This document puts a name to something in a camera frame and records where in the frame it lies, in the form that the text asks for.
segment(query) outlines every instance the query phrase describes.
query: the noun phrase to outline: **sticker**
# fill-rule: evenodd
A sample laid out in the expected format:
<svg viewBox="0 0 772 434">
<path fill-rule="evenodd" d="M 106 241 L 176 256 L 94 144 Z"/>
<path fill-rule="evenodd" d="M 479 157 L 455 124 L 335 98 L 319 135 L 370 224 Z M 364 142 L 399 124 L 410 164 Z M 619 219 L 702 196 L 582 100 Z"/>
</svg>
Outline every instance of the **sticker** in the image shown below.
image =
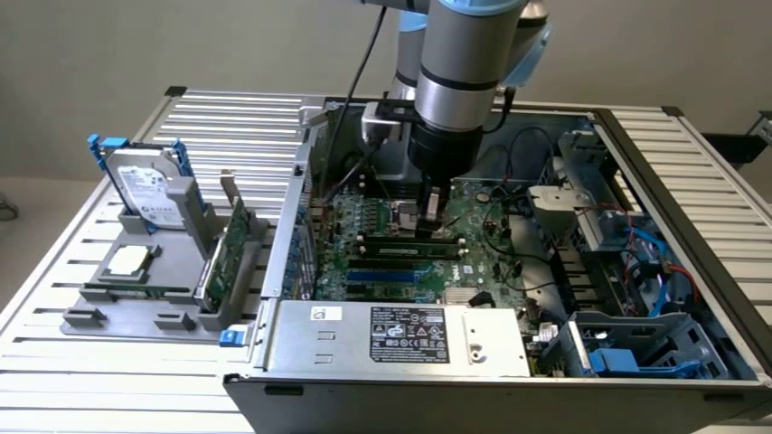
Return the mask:
<svg viewBox="0 0 772 434">
<path fill-rule="evenodd" d="M 340 321 L 342 319 L 343 319 L 343 307 L 340 306 L 311 307 L 311 321 Z"/>
<path fill-rule="evenodd" d="M 371 359 L 378 363 L 450 363 L 446 310 L 372 307 Z"/>
<path fill-rule="evenodd" d="M 143 218 L 159 227 L 183 226 L 178 204 L 167 197 L 167 176 L 156 169 L 134 165 L 119 167 L 119 175 Z"/>
</svg>

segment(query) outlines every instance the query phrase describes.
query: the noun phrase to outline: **slotted metal surface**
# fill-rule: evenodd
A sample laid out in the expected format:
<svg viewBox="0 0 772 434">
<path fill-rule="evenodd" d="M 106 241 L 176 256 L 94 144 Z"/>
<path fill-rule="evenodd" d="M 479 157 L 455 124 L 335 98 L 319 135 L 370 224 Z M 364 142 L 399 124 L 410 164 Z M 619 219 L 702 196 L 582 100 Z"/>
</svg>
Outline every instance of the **slotted metal surface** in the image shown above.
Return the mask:
<svg viewBox="0 0 772 434">
<path fill-rule="evenodd" d="M 684 118 L 648 110 L 614 110 L 614 114 L 731 276 L 772 325 L 768 206 Z M 632 199 L 622 176 L 616 179 Z"/>
<path fill-rule="evenodd" d="M 302 142 L 302 105 L 303 97 L 191 90 L 182 98 L 162 103 L 135 140 L 170 143 L 179 137 L 184 141 L 204 198 L 223 213 L 228 206 L 218 173 L 223 168 L 235 170 L 247 205 L 276 224 L 292 171 L 291 156 Z M 764 220 L 754 209 L 704 205 L 699 195 L 690 196 L 716 192 L 739 203 L 738 194 L 723 182 L 726 178 L 703 164 L 706 153 L 674 119 L 655 108 L 620 108 L 615 113 L 627 122 L 631 134 L 646 137 L 638 138 L 642 150 L 674 154 L 674 161 L 682 154 L 688 155 L 695 162 L 688 172 L 670 165 L 667 159 L 660 159 L 663 163 L 656 167 L 672 169 L 664 175 L 668 185 L 684 194 L 684 200 L 691 198 L 696 203 L 684 207 L 692 219 L 700 224 L 719 223 L 706 226 L 706 230 L 726 232 L 722 226 L 728 222 L 760 226 Z M 695 187 L 687 178 L 699 179 L 710 188 Z M 244 349 L 59 332 L 62 313 L 79 297 L 78 285 L 92 276 L 120 233 L 119 211 L 120 202 L 106 180 L 0 314 L 0 430 L 252 432 L 220 380 L 230 364 L 247 359 Z M 738 228 L 738 233 L 747 231 L 759 228 Z M 760 276 L 762 271 L 746 269 L 742 264 L 750 263 L 750 258 L 766 263 L 772 255 L 770 243 L 756 237 L 716 238 L 711 242 L 723 252 L 722 258 L 738 264 L 732 265 L 736 272 L 750 274 L 742 285 L 752 300 L 768 301 L 767 274 Z M 266 250 L 252 281 L 246 320 L 256 314 L 268 257 Z"/>
</svg>

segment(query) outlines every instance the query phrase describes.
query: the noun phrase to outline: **white wall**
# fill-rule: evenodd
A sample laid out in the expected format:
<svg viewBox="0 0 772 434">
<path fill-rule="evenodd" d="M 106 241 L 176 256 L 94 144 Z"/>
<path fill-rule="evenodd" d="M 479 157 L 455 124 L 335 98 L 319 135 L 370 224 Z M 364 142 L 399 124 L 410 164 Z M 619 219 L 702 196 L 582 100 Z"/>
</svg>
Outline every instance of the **white wall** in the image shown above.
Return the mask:
<svg viewBox="0 0 772 434">
<path fill-rule="evenodd" d="M 555 34 L 520 99 L 678 105 L 714 131 L 772 109 L 772 2 L 548 5 Z M 84 138 L 131 136 L 170 84 L 343 94 L 376 14 L 354 0 L 0 0 L 0 175 L 95 179 Z M 394 18 L 360 93 L 390 83 Z"/>
</svg>

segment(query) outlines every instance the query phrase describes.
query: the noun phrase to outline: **motherboard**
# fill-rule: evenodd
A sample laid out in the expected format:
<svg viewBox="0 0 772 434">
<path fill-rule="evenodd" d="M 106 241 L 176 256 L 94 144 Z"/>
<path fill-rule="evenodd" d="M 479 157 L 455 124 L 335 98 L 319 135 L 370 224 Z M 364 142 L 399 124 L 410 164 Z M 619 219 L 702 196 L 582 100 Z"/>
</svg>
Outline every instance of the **motherboard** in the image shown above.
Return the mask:
<svg viewBox="0 0 772 434">
<path fill-rule="evenodd" d="M 487 293 L 484 304 L 522 307 L 504 194 L 500 186 L 456 182 L 443 226 L 432 238 L 415 238 L 415 201 L 372 197 L 347 187 L 314 219 L 315 298 L 467 305 Z"/>
</svg>

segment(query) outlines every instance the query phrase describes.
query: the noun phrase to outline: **gray floor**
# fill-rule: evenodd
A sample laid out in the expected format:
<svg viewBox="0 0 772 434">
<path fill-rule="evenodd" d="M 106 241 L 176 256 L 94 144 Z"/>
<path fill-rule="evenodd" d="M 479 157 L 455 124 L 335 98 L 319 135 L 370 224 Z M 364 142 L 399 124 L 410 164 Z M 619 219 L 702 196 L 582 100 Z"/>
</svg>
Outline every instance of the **gray floor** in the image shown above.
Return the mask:
<svg viewBox="0 0 772 434">
<path fill-rule="evenodd" d="M 0 192 L 20 208 L 0 222 L 0 309 L 82 208 L 96 182 L 0 177 Z"/>
</svg>

